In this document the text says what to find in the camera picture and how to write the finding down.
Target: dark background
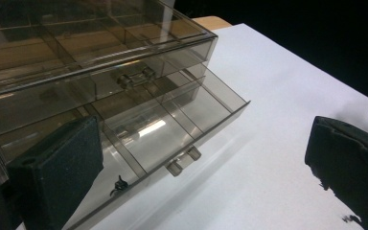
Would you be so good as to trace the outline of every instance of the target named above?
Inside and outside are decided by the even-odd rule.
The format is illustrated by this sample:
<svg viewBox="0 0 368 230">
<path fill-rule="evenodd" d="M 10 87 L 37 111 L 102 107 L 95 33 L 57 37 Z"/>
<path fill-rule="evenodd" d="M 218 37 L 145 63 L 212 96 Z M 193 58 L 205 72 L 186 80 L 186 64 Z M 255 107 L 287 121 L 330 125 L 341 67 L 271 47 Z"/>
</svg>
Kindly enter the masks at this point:
<svg viewBox="0 0 368 230">
<path fill-rule="evenodd" d="M 175 0 L 174 7 L 245 23 L 368 96 L 368 0 Z"/>
</svg>

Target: black foam pad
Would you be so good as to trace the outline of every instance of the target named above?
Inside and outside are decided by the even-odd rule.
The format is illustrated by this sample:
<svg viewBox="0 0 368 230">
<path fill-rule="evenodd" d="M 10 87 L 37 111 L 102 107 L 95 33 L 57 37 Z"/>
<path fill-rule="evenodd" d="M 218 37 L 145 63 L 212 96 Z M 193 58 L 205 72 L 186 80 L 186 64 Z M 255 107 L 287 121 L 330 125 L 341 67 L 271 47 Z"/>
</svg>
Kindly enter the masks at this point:
<svg viewBox="0 0 368 230">
<path fill-rule="evenodd" d="M 60 229 L 103 169 L 95 117 L 61 126 L 7 166 L 27 229 Z"/>
<path fill-rule="evenodd" d="M 368 133 L 338 120 L 316 117 L 306 164 L 368 229 Z"/>
</svg>

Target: white surface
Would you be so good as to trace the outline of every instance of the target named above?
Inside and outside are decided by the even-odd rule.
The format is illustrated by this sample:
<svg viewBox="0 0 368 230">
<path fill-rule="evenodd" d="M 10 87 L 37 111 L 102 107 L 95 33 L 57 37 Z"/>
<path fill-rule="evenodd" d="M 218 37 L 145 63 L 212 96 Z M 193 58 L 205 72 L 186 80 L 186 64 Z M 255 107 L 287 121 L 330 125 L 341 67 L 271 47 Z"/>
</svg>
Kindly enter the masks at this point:
<svg viewBox="0 0 368 230">
<path fill-rule="evenodd" d="M 316 115 L 368 131 L 368 98 L 245 25 L 216 33 L 209 68 L 251 104 L 180 176 L 166 173 L 94 229 L 361 229 L 304 155 Z"/>
</svg>

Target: wooden surface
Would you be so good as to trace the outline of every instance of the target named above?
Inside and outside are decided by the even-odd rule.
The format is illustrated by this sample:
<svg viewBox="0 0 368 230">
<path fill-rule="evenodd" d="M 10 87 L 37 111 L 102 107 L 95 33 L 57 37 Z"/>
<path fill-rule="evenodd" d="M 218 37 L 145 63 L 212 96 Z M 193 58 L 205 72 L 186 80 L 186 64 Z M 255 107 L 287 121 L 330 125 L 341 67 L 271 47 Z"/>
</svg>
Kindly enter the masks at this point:
<svg viewBox="0 0 368 230">
<path fill-rule="evenodd" d="M 198 17 L 193 18 L 193 20 L 211 31 L 232 26 L 229 22 L 217 16 Z"/>
</svg>

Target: clear plastic box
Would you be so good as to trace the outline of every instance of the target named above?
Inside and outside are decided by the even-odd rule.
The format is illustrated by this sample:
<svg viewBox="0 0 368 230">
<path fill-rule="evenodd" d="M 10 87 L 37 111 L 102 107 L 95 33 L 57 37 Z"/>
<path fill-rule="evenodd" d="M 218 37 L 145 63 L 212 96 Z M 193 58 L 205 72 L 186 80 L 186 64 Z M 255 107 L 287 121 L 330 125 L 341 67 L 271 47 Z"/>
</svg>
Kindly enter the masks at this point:
<svg viewBox="0 0 368 230">
<path fill-rule="evenodd" d="M 100 118 L 104 169 L 68 227 L 123 195 L 109 195 L 118 175 L 139 184 L 248 104 L 206 68 L 218 37 L 160 2 L 6 3 L 0 184 L 9 162 L 61 125 Z"/>
</svg>

